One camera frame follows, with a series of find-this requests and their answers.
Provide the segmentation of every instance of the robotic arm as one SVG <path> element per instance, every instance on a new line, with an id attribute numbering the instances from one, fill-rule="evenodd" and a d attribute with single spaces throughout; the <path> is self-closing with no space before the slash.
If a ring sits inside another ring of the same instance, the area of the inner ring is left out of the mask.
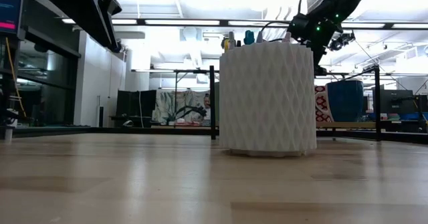
<path id="1" fill-rule="evenodd" d="M 323 0 L 313 11 L 304 15 L 298 13 L 287 31 L 302 45 L 314 52 L 315 75 L 326 75 L 318 64 L 333 37 L 334 32 L 343 33 L 341 23 L 358 7 L 361 0 Z"/>

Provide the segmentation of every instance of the ceiling beam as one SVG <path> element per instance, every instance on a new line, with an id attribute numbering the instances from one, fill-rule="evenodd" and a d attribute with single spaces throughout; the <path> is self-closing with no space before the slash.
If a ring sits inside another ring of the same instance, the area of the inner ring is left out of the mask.
<path id="1" fill-rule="evenodd" d="M 177 6 L 177 11 L 179 12 L 180 18 L 184 18 L 185 16 L 183 15 L 183 10 L 181 9 L 180 0 L 174 0 L 174 1 L 175 1 L 175 5 Z"/>

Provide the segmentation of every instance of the monitor screen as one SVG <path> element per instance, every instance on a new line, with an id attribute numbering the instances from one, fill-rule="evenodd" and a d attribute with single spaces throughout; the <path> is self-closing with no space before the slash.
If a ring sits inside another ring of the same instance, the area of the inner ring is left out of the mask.
<path id="1" fill-rule="evenodd" d="M 0 33 L 17 34 L 22 0 L 0 0 Z"/>

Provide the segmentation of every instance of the fluorescent light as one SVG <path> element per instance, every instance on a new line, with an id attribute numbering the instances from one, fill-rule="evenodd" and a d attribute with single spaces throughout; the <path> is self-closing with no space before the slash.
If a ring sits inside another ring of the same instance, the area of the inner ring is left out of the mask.
<path id="1" fill-rule="evenodd" d="M 134 70 L 136 72 L 146 72 L 146 73 L 173 73 L 174 70 Z"/>
<path id="2" fill-rule="evenodd" d="M 67 24 L 76 24 L 76 22 L 73 19 L 62 19 L 62 21 Z"/>
<path id="3" fill-rule="evenodd" d="M 113 19 L 113 24 L 136 24 L 135 19 Z"/>
<path id="4" fill-rule="evenodd" d="M 384 23 L 342 23 L 342 27 L 345 28 L 373 28 L 373 29 L 380 29 L 385 26 Z"/>
<path id="5" fill-rule="evenodd" d="M 230 26 L 251 26 L 263 27 L 268 24 L 269 21 L 229 21 Z M 272 23 L 268 27 L 288 27 L 288 23 Z"/>
<path id="6" fill-rule="evenodd" d="M 223 33 L 202 33 L 202 37 L 216 37 L 223 39 L 225 35 Z"/>
<path id="7" fill-rule="evenodd" d="M 376 86 L 369 86 L 369 87 L 364 87 L 365 90 L 371 90 L 372 88 L 374 88 Z"/>
<path id="8" fill-rule="evenodd" d="M 220 25 L 218 20 L 158 20 L 147 19 L 147 25 Z"/>
<path id="9" fill-rule="evenodd" d="M 161 90 L 175 90 L 174 87 L 160 87 L 160 89 Z M 177 90 L 209 90 L 209 88 L 200 88 L 200 87 L 196 87 L 196 88 L 194 88 L 194 87 L 188 87 L 188 88 L 180 87 L 180 88 L 178 88 L 177 87 Z"/>
<path id="10" fill-rule="evenodd" d="M 394 24 L 393 28 L 405 28 L 405 29 L 428 29 L 428 24 L 422 24 L 422 23 L 400 23 L 400 24 Z"/>

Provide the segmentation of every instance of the white textured pot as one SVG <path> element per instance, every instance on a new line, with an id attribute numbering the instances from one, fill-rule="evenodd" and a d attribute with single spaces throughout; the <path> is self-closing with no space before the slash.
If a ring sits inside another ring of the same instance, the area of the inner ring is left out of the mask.
<path id="1" fill-rule="evenodd" d="M 273 156 L 316 148 L 310 49 L 268 42 L 238 47 L 221 56 L 220 76 L 222 147 Z"/>

